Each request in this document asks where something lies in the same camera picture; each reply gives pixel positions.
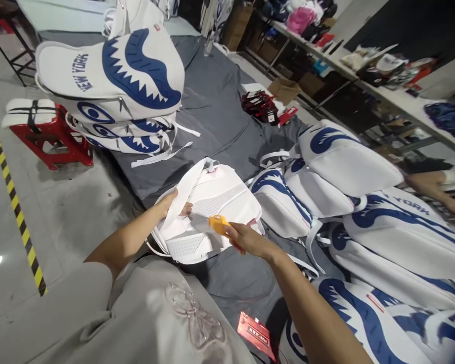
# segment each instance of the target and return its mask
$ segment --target person's left hand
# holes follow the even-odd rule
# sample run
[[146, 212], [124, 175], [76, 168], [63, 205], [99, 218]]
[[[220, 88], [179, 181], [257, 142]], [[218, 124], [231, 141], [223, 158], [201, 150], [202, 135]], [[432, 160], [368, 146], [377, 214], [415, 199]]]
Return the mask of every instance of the person's left hand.
[[[172, 204], [172, 201], [177, 197], [177, 195], [178, 195], [178, 190], [175, 189], [174, 192], [172, 192], [171, 194], [165, 196], [156, 205], [156, 206], [158, 206], [158, 208], [160, 209], [160, 211], [162, 213], [162, 218], [166, 218], [167, 217], [168, 209], [170, 208], [170, 206]], [[187, 216], [188, 214], [190, 214], [192, 212], [192, 206], [193, 205], [190, 202], [186, 203], [186, 205], [184, 206], [182, 212], [180, 213], [180, 216]]]

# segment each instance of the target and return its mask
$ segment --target person's right hand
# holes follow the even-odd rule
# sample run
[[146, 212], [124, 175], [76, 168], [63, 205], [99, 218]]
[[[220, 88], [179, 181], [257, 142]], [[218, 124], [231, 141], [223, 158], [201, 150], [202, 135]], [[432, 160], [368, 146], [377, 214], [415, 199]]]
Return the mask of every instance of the person's right hand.
[[233, 241], [250, 254], [269, 259], [281, 249], [272, 241], [258, 234], [250, 226], [230, 222], [231, 226], [224, 226], [224, 232], [229, 236], [231, 244]]

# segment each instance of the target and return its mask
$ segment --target yellow plastic tool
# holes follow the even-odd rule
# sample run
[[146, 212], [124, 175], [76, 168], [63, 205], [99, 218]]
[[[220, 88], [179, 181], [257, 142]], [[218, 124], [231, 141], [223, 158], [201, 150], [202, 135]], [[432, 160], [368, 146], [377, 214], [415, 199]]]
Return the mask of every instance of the yellow plastic tool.
[[226, 234], [224, 232], [224, 227], [223, 225], [227, 225], [227, 226], [231, 226], [229, 224], [229, 222], [227, 222], [226, 218], [224, 216], [221, 216], [221, 215], [214, 215], [214, 216], [211, 216], [209, 219], [208, 219], [208, 223], [209, 223], [209, 226], [216, 232], [218, 233], [219, 235], [223, 235], [225, 236], [226, 238], [229, 238], [229, 241], [231, 242], [231, 244], [236, 248], [238, 249], [241, 254], [245, 255], [246, 252], [244, 251], [243, 248], [241, 248], [238, 244], [236, 244], [236, 242], [231, 239], [229, 237], [228, 234]]

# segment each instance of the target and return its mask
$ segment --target safety striped tape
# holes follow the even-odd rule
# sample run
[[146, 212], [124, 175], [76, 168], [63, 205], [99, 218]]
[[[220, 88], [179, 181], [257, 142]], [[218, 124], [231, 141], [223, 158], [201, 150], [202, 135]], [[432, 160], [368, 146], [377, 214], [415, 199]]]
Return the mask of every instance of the safety striped tape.
[[46, 282], [44, 281], [42, 270], [40, 269], [37, 256], [35, 255], [35, 250], [34, 246], [32, 245], [32, 239], [30, 238], [29, 229], [27, 228], [27, 225], [25, 223], [24, 213], [20, 208], [19, 197], [17, 196], [17, 192], [15, 191], [14, 181], [12, 180], [12, 176], [10, 175], [9, 166], [7, 164], [7, 160], [5, 159], [5, 153], [4, 150], [2, 149], [1, 143], [0, 167], [2, 167], [2, 175], [4, 177], [5, 184], [7, 185], [7, 191], [9, 192], [11, 206], [15, 213], [15, 221], [17, 222], [20, 235], [22, 236], [22, 243], [24, 244], [25, 251], [27, 253], [27, 260], [29, 261], [32, 273], [34, 274], [35, 284], [37, 285], [39, 294], [43, 296], [47, 292]]

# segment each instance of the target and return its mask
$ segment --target red label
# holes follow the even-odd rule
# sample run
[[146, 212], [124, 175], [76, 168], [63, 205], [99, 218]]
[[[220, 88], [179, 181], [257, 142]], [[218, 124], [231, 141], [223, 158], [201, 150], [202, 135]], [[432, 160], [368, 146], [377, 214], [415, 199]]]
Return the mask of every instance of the red label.
[[268, 355], [271, 360], [277, 361], [271, 349], [268, 329], [244, 312], [239, 316], [238, 334]]
[[366, 297], [371, 301], [382, 313], [384, 313], [384, 308], [382, 308], [378, 302], [376, 302], [370, 295], [369, 293], [366, 295]]

